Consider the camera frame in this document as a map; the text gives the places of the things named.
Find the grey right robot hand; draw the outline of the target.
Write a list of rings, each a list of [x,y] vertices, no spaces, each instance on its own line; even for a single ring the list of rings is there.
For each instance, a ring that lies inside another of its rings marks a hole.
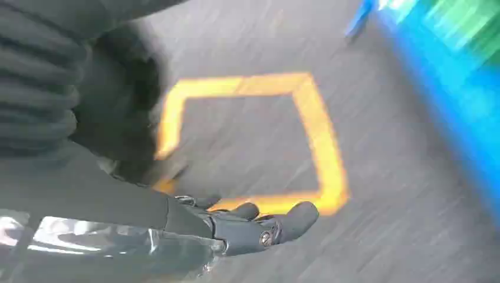
[[[1,22],[1,281],[179,282],[303,236],[310,202],[259,216],[154,186],[166,58],[134,24],[88,40]]]

